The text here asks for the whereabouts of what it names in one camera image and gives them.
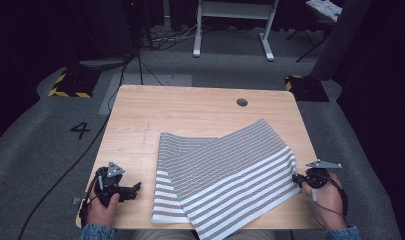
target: human hand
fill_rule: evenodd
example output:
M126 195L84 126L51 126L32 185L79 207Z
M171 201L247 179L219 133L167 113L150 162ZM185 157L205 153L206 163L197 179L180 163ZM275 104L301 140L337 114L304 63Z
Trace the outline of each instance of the human hand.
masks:
M103 204L100 202L99 198L96 197L94 188L97 184L93 185L92 191L90 192L90 199L91 202L89 203L88 210L87 210L87 224L99 224L99 225L104 225L107 227L112 227L112 224L114 223L114 215L115 215L115 209L118 205L118 202L120 200L120 195L118 193L115 193L110 201L109 205L106 208L103 206Z
M330 173L330 178L342 187L336 174ZM312 198L312 188L307 183L302 183L302 190ZM317 202L314 202L314 212L321 218L327 229L348 227L342 214L342 198L337 188L330 182L317 189Z

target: sleeve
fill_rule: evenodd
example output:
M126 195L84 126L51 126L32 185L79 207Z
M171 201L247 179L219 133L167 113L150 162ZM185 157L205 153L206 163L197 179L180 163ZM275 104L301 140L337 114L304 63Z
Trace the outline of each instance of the sleeve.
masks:
M115 230L98 224L87 224L81 231L79 240L113 240Z
M326 240L361 240L357 227L349 225L348 228L326 231Z

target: cable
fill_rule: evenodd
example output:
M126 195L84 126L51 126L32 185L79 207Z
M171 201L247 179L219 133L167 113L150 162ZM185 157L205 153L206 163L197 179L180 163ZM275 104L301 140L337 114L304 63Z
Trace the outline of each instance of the cable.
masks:
M204 18L204 19L202 20L202 23L203 23L205 20L207 20L208 18L209 18L209 17ZM158 50L167 50L167 49L170 49L170 48L174 47L177 43L181 43L181 42L186 41L186 40L189 39L189 38L195 37L196 34L195 34L195 35L192 35L192 36L186 36L186 35L189 34L189 33L191 33L191 32L193 31L193 29L195 29L196 27L197 27L197 25L194 25L193 27L189 28L189 29L186 30L186 31L183 31L183 32L180 32L180 33L177 33L177 32L176 32L175 34L166 37L166 35L170 32L170 31L167 31L167 32L164 34L164 36L162 36L161 38L152 39L152 42L157 42L157 43L158 43L158 46L157 46L157 47L147 46L146 43L148 43L149 41L147 40L147 37L146 37L146 38L143 38L143 39L142 39L142 48L145 49L145 50L148 50L148 51L158 51ZM162 48L162 46L164 46L164 45L167 44L167 43L169 43L169 44L171 44L171 45L168 46L168 47Z
M155 77L155 79L156 79L156 81L159 83L159 85L164 86L164 85L158 80L158 78L156 77L156 75L153 74L153 73L149 70L149 67L148 67L146 64L144 64L144 63L140 60L140 57L139 57L139 63L143 64L143 66L146 67L146 69L148 70L148 72L149 72L150 74L152 74L152 75Z
M348 213L348 195L346 195L345 190L343 190L343 188L341 188L339 186L339 184L337 184L333 179L331 179L329 177L326 177L326 176L323 176L320 174L313 174L313 175L325 179L326 181L330 182L331 184L333 184L336 187L336 189L339 192L340 197L342 199L343 216L346 216L346 214Z
M140 61L140 50L137 52L137 58L139 59L140 84L143 86L142 61Z
M91 147L93 146L93 144L96 142L97 138L99 137L99 135L102 133L103 129L105 128L106 124L108 123L108 120L111 116L111 109L109 107L109 102L111 101L112 97L118 92L119 87L122 85L123 81L124 81L124 71L127 68L128 64L132 61L133 57L130 57L128 59L128 61L124 64L124 67L121 71L121 77L120 77L120 83L118 86L118 89L115 91L115 93L111 96L111 98L108 101L108 109L109 109L109 114L106 117L104 123L102 124L102 127L99 129L99 131L97 132L96 136L93 138L92 142L90 143L90 145L86 148L86 150L84 151L83 154L81 154L81 156L68 168L68 170L56 181L56 183L49 189L49 191L46 192L46 194L43 195L43 197L40 199L40 201L36 204L36 206L33 208L33 210L31 211L31 213L28 215L24 225L21 228L21 232L18 236L18 240L20 240L22 238L22 235L24 234L24 231L28 225L28 223L31 220L31 217L34 215L34 213L37 211L37 209L40 207L40 205L43 203L43 201L49 196L49 194L59 185L59 183L65 178L66 175L68 175L68 173L71 172L71 170L83 159L83 157L88 153L88 151L91 149Z
M320 177L320 178L323 178L323 179L326 179L328 182L330 182L331 184L333 184L333 185L336 187L336 189L339 191L339 194L340 194L341 196L343 196L342 194L344 194L344 195L346 196L346 193L345 193L345 191L343 190L343 188L341 188L341 187L339 186L339 184L337 184L337 182L334 181L333 179L331 179L331 178L329 178L329 177L326 177L326 176L323 176L323 175L320 175L320 174L313 174L313 175L315 175L315 176L317 176L317 177ZM346 222L346 216L345 216L345 214L341 214L341 213L339 213L339 212L337 212L337 211L335 211L335 210L332 210L332 209L330 209L330 208L326 208L326 207L320 205L317 201L313 201L313 203L316 204L318 207L324 209L324 210L333 212L333 213L335 213L335 214L341 216L341 217L343 218L343 220ZM343 206L342 206L342 207L343 207L343 211L345 211L345 205L344 205L343 199L342 199L342 205L343 205ZM315 221L316 221L320 226L325 227L323 224L320 223L320 221L318 221L317 216L315 215L314 210L312 210L312 211L313 211L313 215L314 215Z
M49 189L49 191L46 192L46 194L40 199L40 201L37 203L37 205L34 207L34 209L31 211L31 213L28 215L27 220L25 221L24 225L21 228L21 232L18 236L18 240L20 240L22 238L22 235L24 234L25 228L27 227L31 217L34 215L34 213L36 212L36 210L39 208L39 206L43 203L43 201L47 198L47 196L49 196L49 194L53 191L53 189L55 189L58 184L65 178L65 176L71 172L71 170L81 161L81 159L83 159L83 157L87 154L87 152L90 150L90 148L93 146L93 144L96 142L96 139L99 137L99 135L102 133L103 129L106 126L106 123L108 122L109 117L111 116L111 114L108 115L108 117L106 117L105 122L103 123L102 127L99 129L98 133L96 134L96 136L93 138L92 142L90 143L90 145L87 147L87 149L84 151L83 154L81 154L81 156L71 165L71 167L68 168L68 170L58 179L58 181L56 181L56 183Z
M88 203L90 205L90 203L92 203L93 200L95 200L95 198L101 196L102 193L99 193L98 195L94 196L92 199L90 199L90 202Z
M112 96L111 96L111 97L109 98L109 100L108 100L109 114L111 114L111 112L112 112L112 109L111 109L111 107L110 107L111 100L112 100L112 98L118 93L118 91L119 91L121 85L123 84L123 82L124 82L124 72L125 72L125 69L127 68L128 64L131 62L131 60L132 60L132 59L129 59L129 61L123 66L123 68L122 68L122 70L121 70L121 77L120 77L120 82L119 82L119 84L118 84L118 88L117 88L117 90L114 92L114 94L112 94Z
M320 221L318 221L318 218L315 215L314 209L311 208L311 212L312 212L312 215L314 215L314 219L318 223L318 225L320 225L321 227L325 227L322 223L320 223Z
M290 239L295 240L295 238L293 237L293 231L292 230L289 230L289 231L290 231Z

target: striped cloth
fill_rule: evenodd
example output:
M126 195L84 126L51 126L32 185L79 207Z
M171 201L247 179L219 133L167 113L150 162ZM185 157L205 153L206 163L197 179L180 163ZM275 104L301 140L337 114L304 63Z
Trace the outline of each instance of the striped cloth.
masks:
M295 156L265 120L218 139L161 134L153 222L223 239L299 192Z

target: white stand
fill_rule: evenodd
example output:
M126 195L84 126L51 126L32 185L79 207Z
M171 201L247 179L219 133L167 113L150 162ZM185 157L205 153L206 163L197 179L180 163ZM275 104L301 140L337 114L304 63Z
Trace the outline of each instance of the white stand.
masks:
M193 56L200 57L201 42L202 42L202 16L207 17L229 17L229 18L247 18L267 20L265 32L260 33L262 46L264 47L265 55L268 61L274 60L273 52L268 43L268 35L270 34L271 24L273 23L276 13L278 0L274 0L273 4L246 4L246 3L230 3L230 2L209 2L199 0L197 29L195 37L195 46Z

